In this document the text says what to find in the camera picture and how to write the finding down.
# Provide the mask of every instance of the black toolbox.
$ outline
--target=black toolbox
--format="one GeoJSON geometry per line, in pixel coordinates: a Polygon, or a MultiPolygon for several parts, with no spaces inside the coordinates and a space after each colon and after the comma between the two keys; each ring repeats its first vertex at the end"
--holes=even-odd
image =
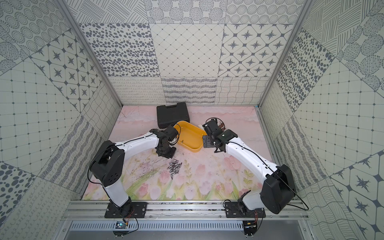
{"type": "Polygon", "coordinates": [[[156,107],[157,125],[160,129],[174,126],[178,121],[189,122],[189,114],[186,103],[177,103],[176,105],[161,105],[156,107]]]}

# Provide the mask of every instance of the star pattern tile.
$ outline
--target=star pattern tile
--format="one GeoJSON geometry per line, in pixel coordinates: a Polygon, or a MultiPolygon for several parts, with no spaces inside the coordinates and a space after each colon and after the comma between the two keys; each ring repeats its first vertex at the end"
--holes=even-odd
{"type": "Polygon", "coordinates": [[[225,24],[220,77],[270,77],[293,25],[225,24]]]}

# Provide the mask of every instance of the wavy line pattern tile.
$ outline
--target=wavy line pattern tile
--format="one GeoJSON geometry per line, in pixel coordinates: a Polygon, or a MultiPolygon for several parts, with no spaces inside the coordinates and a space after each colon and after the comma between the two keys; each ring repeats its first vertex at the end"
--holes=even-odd
{"type": "Polygon", "coordinates": [[[27,58],[0,76],[0,161],[38,174],[80,113],[27,58]]]}
{"type": "Polygon", "coordinates": [[[301,29],[276,79],[293,112],[333,59],[334,56],[320,42],[301,29]]]}
{"type": "Polygon", "coordinates": [[[78,23],[147,23],[143,0],[66,0],[78,23]]]}
{"type": "Polygon", "coordinates": [[[30,56],[57,89],[81,112],[101,78],[69,29],[30,56]]]}
{"type": "Polygon", "coordinates": [[[49,240],[70,200],[78,199],[79,194],[37,177],[0,227],[0,238],[30,239],[33,236],[49,240]]]}
{"type": "Polygon", "coordinates": [[[257,105],[269,78],[218,78],[215,104],[257,105]]]}
{"type": "Polygon", "coordinates": [[[227,0],[144,0],[149,23],[224,23],[227,0]]]}
{"type": "Polygon", "coordinates": [[[301,190],[298,194],[309,206],[307,213],[319,240],[365,239],[329,178],[301,190]]]}
{"type": "Polygon", "coordinates": [[[384,97],[384,8],[378,2],[348,39],[339,60],[384,97]]]}
{"type": "Polygon", "coordinates": [[[38,176],[81,194],[93,153],[102,143],[97,131],[79,116],[38,176]]]}
{"type": "Polygon", "coordinates": [[[292,24],[225,24],[218,75],[270,77],[292,24]]]}
{"type": "Polygon", "coordinates": [[[304,0],[228,0],[225,23],[293,24],[304,0]]]}
{"type": "Polygon", "coordinates": [[[334,175],[338,195],[356,220],[363,239],[379,240],[384,236],[384,151],[367,157],[334,175]]]}
{"type": "Polygon", "coordinates": [[[0,75],[27,57],[16,41],[0,26],[0,75]]]}
{"type": "Polygon", "coordinates": [[[337,59],[295,112],[334,174],[384,149],[384,99],[337,59]]]}
{"type": "Polygon", "coordinates": [[[21,198],[28,191],[35,175],[23,170],[0,163],[0,177],[2,178],[2,194],[0,195],[0,230],[7,217],[14,211],[21,198]]]}
{"type": "Polygon", "coordinates": [[[268,132],[275,139],[293,114],[276,81],[273,81],[261,111],[268,132]]]}
{"type": "Polygon", "coordinates": [[[109,80],[123,104],[166,103],[161,78],[114,77],[109,80]]]}
{"type": "Polygon", "coordinates": [[[274,140],[279,161],[291,170],[296,188],[304,189],[328,177],[294,115],[274,140]]]}
{"type": "Polygon", "coordinates": [[[29,56],[69,29],[52,0],[1,2],[0,26],[29,56]]]}
{"type": "Polygon", "coordinates": [[[217,78],[161,78],[167,104],[215,104],[217,78]]]}
{"type": "Polygon", "coordinates": [[[376,0],[316,0],[303,28],[316,40],[337,55],[376,0]]]}

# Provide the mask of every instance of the cable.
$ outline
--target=cable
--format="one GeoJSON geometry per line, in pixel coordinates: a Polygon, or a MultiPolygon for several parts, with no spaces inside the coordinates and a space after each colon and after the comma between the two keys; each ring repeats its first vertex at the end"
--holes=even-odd
{"type": "Polygon", "coordinates": [[[223,127],[224,127],[224,130],[225,130],[225,123],[223,122],[223,120],[221,120],[220,118],[216,118],[216,119],[220,120],[220,121],[223,123],[223,125],[224,125],[223,127]]]}
{"type": "MultiPolygon", "coordinates": [[[[123,144],[113,145],[113,146],[111,146],[111,147],[106,148],[105,151],[107,151],[108,149],[111,149],[111,148],[113,148],[113,147],[118,147],[118,146],[124,145],[124,144],[126,144],[126,143],[128,143],[128,142],[131,142],[131,141],[133,141],[133,140],[138,140],[138,139],[142,139],[142,138],[149,137],[149,136],[151,136],[151,135],[153,135],[153,134],[154,134],[154,133],[152,133],[152,134],[150,134],[150,135],[148,135],[148,136],[144,136],[144,137],[139,137],[139,138],[131,139],[131,140],[129,140],[129,141],[126,141],[126,142],[123,143],[123,144]]],[[[96,163],[95,159],[96,159],[98,156],[100,156],[100,154],[105,153],[105,151],[99,153],[98,155],[96,155],[96,156],[93,158],[91,164],[89,165],[88,172],[87,172],[87,178],[88,178],[88,181],[91,182],[91,183],[93,183],[93,184],[100,184],[100,185],[102,185],[102,184],[99,183],[99,182],[92,182],[92,181],[91,181],[91,179],[89,178],[89,171],[91,170],[91,167],[93,166],[93,164],[96,163]]]]}
{"type": "MultiPolygon", "coordinates": [[[[228,142],[228,143],[234,143],[234,144],[236,144],[236,145],[239,145],[241,148],[244,148],[245,150],[248,150],[248,151],[250,151],[250,152],[252,152],[253,154],[255,154],[263,163],[264,163],[264,165],[267,167],[267,168],[269,168],[269,170],[271,170],[272,172],[274,172],[263,160],[262,160],[262,158],[257,154],[257,153],[255,153],[254,151],[252,151],[252,150],[249,150],[248,148],[246,148],[246,147],[244,147],[244,146],[241,146],[240,144],[238,144],[238,143],[236,143],[236,142],[228,142]]],[[[308,207],[308,205],[304,202],[304,200],[303,199],[301,199],[300,198],[300,196],[299,195],[297,195],[297,193],[283,180],[283,179],[281,179],[280,178],[280,176],[279,175],[277,175],[277,174],[275,174],[300,200],[301,200],[301,202],[307,207],[307,209],[303,209],[303,208],[301,208],[301,207],[298,207],[298,206],[295,206],[295,207],[297,207],[297,208],[300,208],[300,209],[303,209],[303,210],[306,210],[306,211],[308,211],[310,208],[308,207]]]]}

